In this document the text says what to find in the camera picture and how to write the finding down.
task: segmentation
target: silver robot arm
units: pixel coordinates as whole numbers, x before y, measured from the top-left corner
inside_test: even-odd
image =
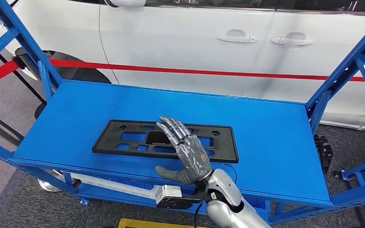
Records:
[[[157,166],[155,170],[160,176],[185,185],[208,186],[204,192],[206,212],[219,228],[270,228],[243,198],[230,176],[222,169],[211,168],[208,155],[195,134],[173,118],[161,116],[160,120],[157,126],[167,135],[183,164],[180,171]]]
[[[211,200],[207,202],[206,213],[219,228],[270,228],[243,198],[230,176],[221,169],[215,169],[209,179]]]

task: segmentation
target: car door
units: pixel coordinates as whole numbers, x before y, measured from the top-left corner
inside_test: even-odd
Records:
[[[100,33],[109,63],[253,72],[277,0],[147,0],[141,8],[103,5]],[[121,84],[241,95],[262,78],[115,70]]]
[[[282,0],[257,69],[329,76],[365,34],[365,0]],[[322,80],[270,79],[262,97],[307,101]],[[365,83],[349,82],[328,103],[323,121],[365,126]]]

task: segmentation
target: car door handle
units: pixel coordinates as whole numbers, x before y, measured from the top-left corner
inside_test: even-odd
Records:
[[[226,41],[226,42],[235,42],[235,43],[254,43],[255,38],[252,38],[250,36],[244,36],[244,37],[230,37],[230,36],[223,36],[218,37],[219,40]]]
[[[297,46],[305,46],[314,44],[314,41],[309,39],[289,39],[286,37],[274,37],[271,39],[271,42],[279,45],[297,45]]]

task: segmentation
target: cart wheel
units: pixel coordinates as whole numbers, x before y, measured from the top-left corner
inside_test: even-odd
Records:
[[[43,111],[43,109],[45,108],[45,104],[43,104],[43,103],[41,103],[38,107],[37,107],[37,109],[36,109],[36,111],[34,112],[34,118],[35,119],[37,119],[39,116],[40,116],[40,114],[41,114],[41,112]]]
[[[335,178],[343,180],[343,176],[342,176],[342,172],[341,171],[332,171],[331,174]]]

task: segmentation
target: blue tabletop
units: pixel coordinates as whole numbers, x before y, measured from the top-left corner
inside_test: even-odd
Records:
[[[110,119],[157,121],[160,115],[231,126],[239,163],[230,165],[243,192],[330,201],[305,107],[296,103],[64,81],[12,158],[160,180],[155,166],[177,170],[178,160],[91,150]],[[234,178],[231,167],[212,166]]]

